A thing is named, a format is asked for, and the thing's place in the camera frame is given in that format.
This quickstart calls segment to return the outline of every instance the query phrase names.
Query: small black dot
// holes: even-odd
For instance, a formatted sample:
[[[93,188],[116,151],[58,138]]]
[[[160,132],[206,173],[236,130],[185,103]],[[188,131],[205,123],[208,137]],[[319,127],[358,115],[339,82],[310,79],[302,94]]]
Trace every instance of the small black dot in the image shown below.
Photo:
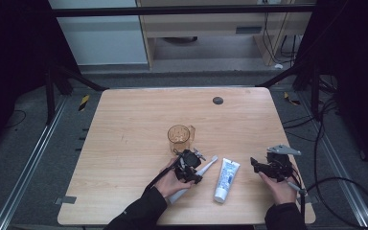
[[[221,98],[221,97],[214,97],[214,99],[212,99],[212,102],[214,104],[223,104],[223,98]]]

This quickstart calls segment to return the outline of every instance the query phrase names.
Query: hand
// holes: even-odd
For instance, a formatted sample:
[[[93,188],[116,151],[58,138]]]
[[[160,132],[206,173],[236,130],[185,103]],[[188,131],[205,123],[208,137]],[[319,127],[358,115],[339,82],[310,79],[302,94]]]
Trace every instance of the hand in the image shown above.
[[[170,163],[167,164],[167,166],[164,167],[163,170],[168,168],[174,162],[174,160],[175,158],[171,159]],[[193,184],[194,181],[189,181],[187,183],[179,181],[177,179],[177,176],[175,175],[174,169],[172,169],[167,172],[167,174],[165,174],[163,177],[161,177],[154,185],[154,187],[156,187],[156,189],[164,198],[167,198],[182,189],[190,189]]]
[[[288,178],[287,181],[277,182],[276,179],[269,178],[263,172],[259,172],[259,176],[262,181],[267,185],[271,194],[274,198],[274,204],[294,203],[297,198],[297,191],[288,185],[288,181],[295,184],[292,177]]]

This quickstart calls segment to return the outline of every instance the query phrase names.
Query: toothbrush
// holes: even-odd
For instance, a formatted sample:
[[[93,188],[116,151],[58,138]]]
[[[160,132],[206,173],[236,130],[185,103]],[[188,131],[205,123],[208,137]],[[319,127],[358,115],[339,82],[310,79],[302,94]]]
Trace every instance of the toothbrush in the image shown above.
[[[214,164],[216,161],[218,160],[218,156],[214,155],[211,158],[211,162],[208,163],[208,165],[204,166],[204,168],[202,168],[200,171],[196,172],[195,174],[197,175],[204,175],[205,172],[212,166],[212,164]],[[168,200],[170,202],[170,204],[174,204],[183,194],[185,194],[185,192],[187,192],[188,189],[183,189],[178,191],[177,193],[171,195]]]

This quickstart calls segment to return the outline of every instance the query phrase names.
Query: black sleeve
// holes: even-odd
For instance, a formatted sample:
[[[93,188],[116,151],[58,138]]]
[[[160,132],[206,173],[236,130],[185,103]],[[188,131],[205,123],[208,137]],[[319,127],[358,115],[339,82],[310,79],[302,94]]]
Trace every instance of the black sleeve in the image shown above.
[[[104,230],[142,230],[153,229],[157,220],[167,208],[167,202],[156,188],[131,203]]]
[[[306,230],[307,226],[295,203],[271,206],[264,218],[267,230]]]

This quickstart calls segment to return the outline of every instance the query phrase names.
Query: table top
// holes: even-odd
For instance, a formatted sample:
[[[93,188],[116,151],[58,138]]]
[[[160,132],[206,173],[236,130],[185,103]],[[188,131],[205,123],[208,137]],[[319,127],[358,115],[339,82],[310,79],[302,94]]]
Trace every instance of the table top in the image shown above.
[[[273,200],[250,157],[266,163],[266,149],[288,140],[270,92],[258,87],[104,91],[67,190],[77,199],[61,205],[58,222],[105,225],[121,214],[174,157],[167,138],[174,125],[195,127],[192,147],[207,158],[198,170],[214,155],[218,161],[158,224],[264,223]],[[223,204],[214,201],[222,158],[241,164]],[[307,204],[306,223],[314,221]]]

